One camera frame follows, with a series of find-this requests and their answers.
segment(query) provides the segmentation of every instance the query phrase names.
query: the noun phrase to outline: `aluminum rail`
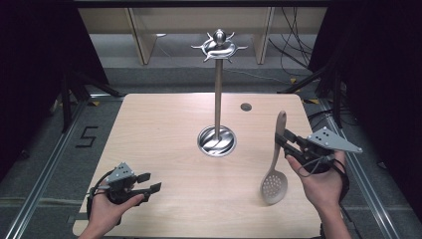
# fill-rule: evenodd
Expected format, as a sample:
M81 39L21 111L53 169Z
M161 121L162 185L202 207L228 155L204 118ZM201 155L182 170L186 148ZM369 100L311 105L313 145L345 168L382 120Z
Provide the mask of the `aluminum rail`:
M37 204L44 193L50 178L52 177L56 166L69 142L70 137L72 136L75 125L80 117L81 113L83 112L87 102L79 102L74 115L74 120L72 121L71 125L69 126L68 130L62 133L59 138L56 147L54 148L52 154L50 155L46 165L44 166L43 171L41 172L40 176L38 177L32 191L26 198L21 210L17 214L16 218L14 219L9 232L7 233L7 239L17 239L21 238L28 223L34 214L35 209L37 208Z
M321 107L324 111L329 110L329 106L326 100L322 99L320 100L320 102ZM335 122L333 121L333 118L329 117L327 118L327 120L328 123L331 125L333 131L347 140L343 130L336 126ZM360 190L362 191L363 197L368 203L368 206L372 211L372 214L376 222L378 223L379 229L381 230L384 238L399 239L399 233L395 228L390 215L388 214L380 198L378 197L371 183L369 182L369 179L367 178L366 173L363 171L363 168L360 165L357 156L354 153L349 152L347 152L346 155L347 164L349 165L350 170L356 178L356 182Z

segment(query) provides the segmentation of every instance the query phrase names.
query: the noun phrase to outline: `gray floor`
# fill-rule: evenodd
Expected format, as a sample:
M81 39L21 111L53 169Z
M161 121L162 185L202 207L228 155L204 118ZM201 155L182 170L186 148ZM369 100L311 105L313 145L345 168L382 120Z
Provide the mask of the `gray floor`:
M123 93L190 93L213 92L213 63L202 63L204 56L191 45L201 45L206 35L166 35L158 38L153 57L147 66L138 63L131 36L92 35L96 44L110 85ZM272 36L273 41L283 46L280 36ZM235 36L234 40L240 46L252 46L248 35ZM303 41L312 46L315 36L303 36ZM294 49L288 52L305 62L302 55ZM252 48L240 51L233 57L233 64L224 63L224 92L236 93L271 93L282 91L291 85L291 79L301 80L310 72L298 64L283 57L269 45L264 65L257 65ZM314 100L314 90L317 81L297 92L303 100ZM97 89L90 89L93 95L103 95ZM92 175L101 157L108 134L112 128L115 116L121 105L121 100L99 98L100 103L80 104L76 109L82 109L75 127L66 140L66 146L58 155L57 164L50 167L50 176L40 188L41 195L36 201L35 210L29 215L28 224L24 225L22 238L76 238L72 227L75 216L91 182ZM310 116L329 108L329 99L320 99L320 104L304 104ZM379 157L373 150L371 142L358 125L358 120L349 111L342 111L341 119L344 133L348 140L364 148L364 153L357 156L364 176L370 183L370 189L375 192L371 200L378 200L386 210L391 225L397 231L399 238L422 238L422 225L416 218L399 188L388 173L376 162ZM328 115L320 115L310 122L314 129L332 126ZM18 216L25 199L31 195L37 180L43 178L43 169L52 160L52 153L61 134L63 116L60 106L47 118L32 142L27 146L30 157L18 160L0 183L0 237L5 237L14 219ZM87 126L96 126L87 130L86 135L96 139L92 147L77 147L86 145L90 139L81 138ZM377 221L376 212L371 207L370 199L362 193L359 184L359 174L353 174L348 168L350 190L342 204L355 223L355 228L362 238L396 238L386 234L382 222ZM351 224L350 232L353 238L359 238Z

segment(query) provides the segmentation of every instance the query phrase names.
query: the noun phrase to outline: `wooden table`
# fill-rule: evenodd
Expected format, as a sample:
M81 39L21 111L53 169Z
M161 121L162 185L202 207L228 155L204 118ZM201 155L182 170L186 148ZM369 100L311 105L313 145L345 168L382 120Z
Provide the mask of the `wooden table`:
M252 105L245 112L241 104ZM237 138L235 149L211 157L197 146L199 132L214 124L214 94L128 95L115 120L93 186L125 161L135 174L151 173L137 184L162 182L149 202L127 211L109 236L191 238L309 238L319 234L320 220L307 201L300 179L279 157L277 170L289 189L268 206L260 184L270 167L276 118L287 113L287 128L312 133L301 100L295 95L223 94L221 125ZM86 212L86 201L81 207ZM87 220L77 220L80 235Z

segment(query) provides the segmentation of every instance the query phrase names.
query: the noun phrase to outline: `black strap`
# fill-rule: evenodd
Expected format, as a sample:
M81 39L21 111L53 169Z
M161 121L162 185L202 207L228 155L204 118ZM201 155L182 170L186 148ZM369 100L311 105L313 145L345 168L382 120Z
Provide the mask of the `black strap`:
M335 165L335 163L334 163L334 162L339 163L339 164L341 165L341 167L342 167L342 169L343 169L343 170L340 170L340 169L339 169L339 168ZM350 188L350 181L349 181L349 179L348 179L347 172L346 172L346 170L345 170L345 166L344 166L344 164L342 164L340 161L338 161L337 159L333 159L333 160L330 160L330 161L328 162L328 165L329 165L332 169L334 169L336 172L338 172L338 174L340 174L340 177L341 177L342 188L341 188L340 198L339 198L339 201L338 201L338 202L340 202L340 201L342 201L342 199L344 198L345 194L347 194L348 189Z

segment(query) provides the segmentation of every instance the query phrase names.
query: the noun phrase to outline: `metal stand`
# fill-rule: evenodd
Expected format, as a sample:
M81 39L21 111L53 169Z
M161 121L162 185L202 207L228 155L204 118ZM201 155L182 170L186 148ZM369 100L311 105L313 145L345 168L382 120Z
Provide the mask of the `metal stand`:
M227 127L222 126L221 120L221 95L223 82L223 60L231 62L230 57L237 50L247 47L237 47L230 39L234 33L226 38L226 34L218 29L202 46L193 47L202 50L208 59L215 59L215 123L205 127L198 135L198 147L209 156L225 156L233 151L236 146L236 136Z

